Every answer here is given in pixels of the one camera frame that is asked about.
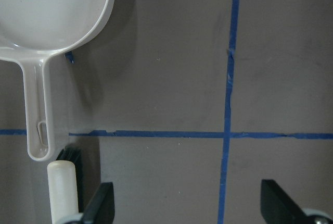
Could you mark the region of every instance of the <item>dustpan handle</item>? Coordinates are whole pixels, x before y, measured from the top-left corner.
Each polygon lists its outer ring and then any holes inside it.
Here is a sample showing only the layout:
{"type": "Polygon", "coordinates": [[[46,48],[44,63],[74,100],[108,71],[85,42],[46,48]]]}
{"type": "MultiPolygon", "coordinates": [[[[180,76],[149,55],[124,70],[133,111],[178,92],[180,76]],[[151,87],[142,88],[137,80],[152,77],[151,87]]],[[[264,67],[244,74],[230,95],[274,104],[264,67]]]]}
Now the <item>dustpan handle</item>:
{"type": "Polygon", "coordinates": [[[36,161],[49,159],[54,152],[54,125],[50,96],[48,59],[20,62],[23,71],[28,154],[36,161]]]}

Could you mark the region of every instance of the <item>white dustpan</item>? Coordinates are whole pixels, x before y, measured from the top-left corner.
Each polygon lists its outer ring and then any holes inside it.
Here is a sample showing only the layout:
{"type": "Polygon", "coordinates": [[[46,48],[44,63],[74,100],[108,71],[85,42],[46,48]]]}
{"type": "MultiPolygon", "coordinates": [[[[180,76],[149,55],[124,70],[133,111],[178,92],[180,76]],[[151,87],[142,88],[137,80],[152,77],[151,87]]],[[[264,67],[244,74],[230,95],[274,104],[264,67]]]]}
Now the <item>white dustpan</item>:
{"type": "Polygon", "coordinates": [[[55,149],[49,60],[94,38],[108,21],[113,2],[0,0],[0,59],[19,64],[23,71],[32,159],[47,160],[55,149]],[[47,135],[42,133],[45,125],[47,135]]]}

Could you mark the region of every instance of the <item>hanging hole in handle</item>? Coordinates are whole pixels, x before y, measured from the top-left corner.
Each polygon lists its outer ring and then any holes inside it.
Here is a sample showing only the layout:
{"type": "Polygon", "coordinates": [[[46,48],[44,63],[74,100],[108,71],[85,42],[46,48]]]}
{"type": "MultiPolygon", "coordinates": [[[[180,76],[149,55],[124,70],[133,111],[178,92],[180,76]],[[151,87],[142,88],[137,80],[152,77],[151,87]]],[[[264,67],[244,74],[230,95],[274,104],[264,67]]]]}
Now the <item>hanging hole in handle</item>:
{"type": "Polygon", "coordinates": [[[38,131],[38,136],[40,138],[41,145],[43,147],[48,147],[46,122],[45,121],[40,121],[37,124],[37,131],[38,131]]]}

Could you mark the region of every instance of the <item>blue tape grid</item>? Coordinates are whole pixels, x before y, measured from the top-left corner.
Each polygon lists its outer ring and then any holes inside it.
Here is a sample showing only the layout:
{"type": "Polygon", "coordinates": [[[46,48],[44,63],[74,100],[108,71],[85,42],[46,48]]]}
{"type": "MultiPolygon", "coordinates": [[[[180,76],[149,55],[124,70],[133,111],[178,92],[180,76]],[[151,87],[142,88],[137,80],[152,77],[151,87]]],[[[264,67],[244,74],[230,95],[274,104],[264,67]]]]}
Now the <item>blue tape grid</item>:
{"type": "MultiPolygon", "coordinates": [[[[156,137],[156,138],[223,138],[223,157],[221,161],[221,178],[220,178],[220,199],[219,199],[219,216],[218,224],[223,224],[225,209],[226,177],[229,156],[230,138],[254,138],[270,139],[289,137],[296,139],[328,140],[333,139],[333,133],[269,133],[269,132],[231,132],[231,107],[230,100],[233,90],[234,78],[234,52],[236,49],[236,34],[238,22],[239,0],[233,0],[232,20],[230,24],[229,53],[227,66],[226,81],[226,98],[225,98],[225,123],[224,132],[182,132],[182,131],[116,131],[107,132],[105,130],[94,130],[90,133],[69,133],[70,136],[112,136],[112,137],[156,137]]],[[[66,57],[74,63],[71,52],[66,53],[66,57]]],[[[25,129],[0,129],[0,135],[26,135],[25,129]]]]}

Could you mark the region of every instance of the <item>metal screw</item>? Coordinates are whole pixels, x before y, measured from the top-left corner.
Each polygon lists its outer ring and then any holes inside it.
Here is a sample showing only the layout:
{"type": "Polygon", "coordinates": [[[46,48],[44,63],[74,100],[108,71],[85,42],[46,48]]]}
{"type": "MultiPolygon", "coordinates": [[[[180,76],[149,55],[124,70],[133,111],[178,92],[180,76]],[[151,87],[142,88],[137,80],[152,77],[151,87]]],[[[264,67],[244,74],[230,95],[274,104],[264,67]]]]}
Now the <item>metal screw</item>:
{"type": "Polygon", "coordinates": [[[328,220],[324,217],[316,217],[314,219],[315,224],[328,224],[328,220]]]}

